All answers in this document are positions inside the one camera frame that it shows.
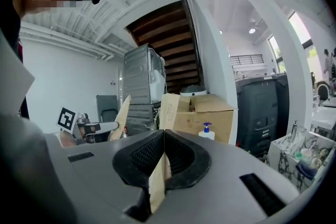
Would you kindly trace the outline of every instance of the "balcony railing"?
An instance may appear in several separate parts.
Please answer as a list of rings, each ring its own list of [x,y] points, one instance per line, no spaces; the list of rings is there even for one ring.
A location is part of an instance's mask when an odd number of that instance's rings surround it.
[[[254,63],[264,63],[262,56],[262,54],[231,56],[230,61],[233,66],[252,65]]]

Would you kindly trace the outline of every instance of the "open cardboard box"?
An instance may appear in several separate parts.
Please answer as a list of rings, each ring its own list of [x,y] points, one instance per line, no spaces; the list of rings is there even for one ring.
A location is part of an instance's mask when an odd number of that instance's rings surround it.
[[[234,108],[215,94],[193,97],[165,94],[162,96],[161,111],[166,113],[160,114],[160,122],[175,119],[173,130],[198,135],[204,129],[203,123],[210,122],[209,129],[215,132],[215,140],[222,143],[229,141]]]

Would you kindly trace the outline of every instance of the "wooden staircase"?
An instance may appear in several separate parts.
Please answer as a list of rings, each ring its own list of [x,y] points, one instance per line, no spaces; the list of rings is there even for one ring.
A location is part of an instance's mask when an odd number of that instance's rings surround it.
[[[182,87],[200,85],[201,62],[192,19],[186,1],[161,7],[128,26],[138,46],[149,44],[165,60],[169,93]]]

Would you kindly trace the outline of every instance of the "blue pump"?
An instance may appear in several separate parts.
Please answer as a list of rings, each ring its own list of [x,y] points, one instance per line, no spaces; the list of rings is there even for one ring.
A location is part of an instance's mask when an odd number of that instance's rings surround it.
[[[208,132],[210,132],[210,130],[209,130],[209,126],[208,125],[211,125],[212,123],[210,123],[210,122],[204,122],[203,123],[203,125],[205,125],[205,127],[204,127],[204,133],[208,133]]]

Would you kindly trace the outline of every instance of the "white bottle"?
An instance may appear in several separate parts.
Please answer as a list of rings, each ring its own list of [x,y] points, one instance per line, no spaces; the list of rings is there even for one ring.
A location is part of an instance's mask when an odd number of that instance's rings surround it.
[[[215,132],[210,131],[208,125],[211,125],[209,122],[203,123],[205,125],[204,131],[198,133],[199,136],[215,140]]]

